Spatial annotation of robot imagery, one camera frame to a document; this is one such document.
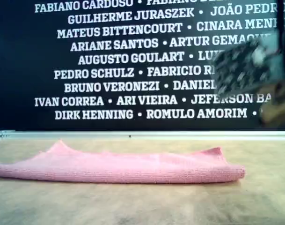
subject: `table surface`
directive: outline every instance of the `table surface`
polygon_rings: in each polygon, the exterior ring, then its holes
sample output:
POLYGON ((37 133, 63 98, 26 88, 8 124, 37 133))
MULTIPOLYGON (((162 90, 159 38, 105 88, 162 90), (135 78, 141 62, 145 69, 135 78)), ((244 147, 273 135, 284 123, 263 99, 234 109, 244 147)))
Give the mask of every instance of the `table surface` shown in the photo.
MULTIPOLYGON (((246 167, 233 183, 120 185, 0 179, 0 225, 285 225, 285 141, 63 139, 90 152, 194 152, 221 147, 246 167)), ((0 162, 55 139, 0 141, 0 162)))

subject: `hand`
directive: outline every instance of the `hand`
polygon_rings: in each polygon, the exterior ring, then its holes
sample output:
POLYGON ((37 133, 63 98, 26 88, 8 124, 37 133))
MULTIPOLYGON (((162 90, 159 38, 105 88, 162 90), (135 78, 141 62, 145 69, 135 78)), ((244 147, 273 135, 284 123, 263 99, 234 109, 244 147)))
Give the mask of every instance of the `hand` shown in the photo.
POLYGON ((277 128, 285 125, 285 81, 266 86, 259 93, 271 94, 271 100, 260 108, 260 122, 263 127, 277 128))

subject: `beige tabletop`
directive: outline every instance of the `beige tabletop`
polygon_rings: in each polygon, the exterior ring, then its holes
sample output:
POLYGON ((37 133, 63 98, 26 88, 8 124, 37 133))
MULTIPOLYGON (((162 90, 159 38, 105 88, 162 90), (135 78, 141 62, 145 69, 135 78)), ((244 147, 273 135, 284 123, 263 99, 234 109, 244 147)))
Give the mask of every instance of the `beige tabletop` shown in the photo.
MULTIPOLYGON (((91 152, 193 152, 222 147, 246 177, 204 185, 119 185, 0 179, 0 225, 285 225, 285 141, 64 139, 91 152)), ((0 141, 0 162, 55 139, 0 141)))

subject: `black wall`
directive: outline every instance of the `black wall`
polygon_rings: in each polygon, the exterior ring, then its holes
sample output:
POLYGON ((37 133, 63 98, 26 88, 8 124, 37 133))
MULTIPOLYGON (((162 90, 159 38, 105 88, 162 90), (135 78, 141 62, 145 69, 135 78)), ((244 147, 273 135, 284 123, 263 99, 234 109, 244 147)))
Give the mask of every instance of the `black wall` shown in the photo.
POLYGON ((48 3, 47 1, 17 1, 17 0, 0 0, 0 130, 15 129, 20 131, 30 130, 252 130, 258 127, 258 109, 262 101, 257 101, 253 96, 250 102, 233 102, 233 103, 212 103, 207 101, 206 104, 192 104, 191 100, 196 95, 210 95, 213 93, 211 87, 211 75, 205 74, 205 68, 210 63, 208 60, 200 60, 200 51, 215 51, 227 49, 234 44, 219 45, 218 39, 221 35, 224 41, 230 41, 227 36, 237 38, 243 43, 243 37, 249 34, 259 35, 268 34, 272 31, 271 27, 264 26, 262 19, 272 21, 275 13, 271 10, 271 0, 191 0, 187 3, 174 4, 154 4, 147 5, 147 0, 142 0, 139 4, 138 0, 133 0, 130 7, 108 7, 99 9, 79 9, 73 11, 35 13, 36 3, 48 3), (253 5, 253 10, 247 13, 246 9, 253 5), (239 15, 217 15, 212 16, 211 12, 214 7, 225 6, 232 3, 232 7, 241 5, 242 12, 239 15), (194 8, 192 11, 194 17, 184 17, 186 13, 180 14, 184 10, 181 8, 194 8), (178 18, 165 19, 149 19, 134 20, 133 17, 137 11, 143 10, 159 10, 173 9, 174 16, 178 18), (258 10, 266 9, 266 13, 258 13, 258 10), (69 24, 68 17, 70 15, 87 15, 109 12, 131 12, 132 19, 120 22, 93 22, 82 24, 69 24), (248 27, 246 20, 254 20, 254 26, 248 27), (219 30, 197 30, 199 22, 223 21, 225 28, 219 30), (227 21, 233 21, 237 26, 235 30, 227 27, 227 21), (103 27, 146 25, 146 24, 163 24, 163 23, 180 23, 181 27, 178 32, 166 32, 157 34, 127 34, 127 35, 102 35, 103 27), (100 35, 95 33, 93 37, 79 38, 57 38, 57 30, 63 29, 81 29, 94 28, 99 29, 100 35), (179 37, 205 37, 209 39, 210 45, 195 46, 178 46, 171 47, 172 39, 177 40, 179 37), (92 42, 92 41, 116 41, 129 39, 153 39, 153 48, 136 48, 136 49, 114 49, 111 50, 95 50, 95 51, 79 51, 71 52, 72 44, 75 42, 92 42), (107 63, 107 64, 91 64, 79 65, 81 56, 86 55, 106 55, 106 54, 127 54, 131 59, 134 53, 159 53, 166 52, 184 52, 182 60, 178 57, 177 61, 161 61, 161 62, 145 62, 145 63, 107 63), (183 67, 194 66, 201 69, 198 75, 177 75, 177 76, 151 76, 148 73, 148 67, 183 67), (134 76, 119 78, 92 78, 87 79, 54 79, 55 70, 88 70, 100 68, 133 68, 134 76), (193 90, 175 90, 174 81, 178 83, 190 81, 205 81, 205 89, 193 90), (159 82, 157 90, 145 91, 106 91, 105 86, 111 82, 159 82), (99 92, 85 93, 67 93, 65 92, 65 84, 72 83, 99 83, 101 90, 99 92), (176 101, 174 105, 144 105, 139 103, 138 96, 172 96, 176 101), (62 106, 63 97, 102 97, 104 105, 99 106, 62 106), (132 105, 118 105, 118 99, 124 99, 125 96, 135 96, 136 101, 132 105), (54 106, 35 106, 35 98, 58 98, 59 105, 54 106), (152 118, 147 114, 148 110, 154 113, 162 112, 160 110, 182 109, 183 114, 187 111, 194 111, 194 118, 170 118, 158 119, 152 118), (79 118, 76 120, 57 120, 55 111, 79 111, 79 118), (101 110, 132 110, 132 117, 127 119, 83 119, 83 110, 95 110, 99 113, 101 110))

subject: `pink towel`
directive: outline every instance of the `pink towel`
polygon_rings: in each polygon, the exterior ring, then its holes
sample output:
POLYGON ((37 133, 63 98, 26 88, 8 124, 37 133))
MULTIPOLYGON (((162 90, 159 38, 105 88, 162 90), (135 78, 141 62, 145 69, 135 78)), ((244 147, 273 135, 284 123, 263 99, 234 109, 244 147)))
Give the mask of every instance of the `pink towel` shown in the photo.
POLYGON ((220 148, 191 154, 85 153, 62 141, 15 164, 0 164, 0 177, 93 183, 215 183, 243 178, 220 148))

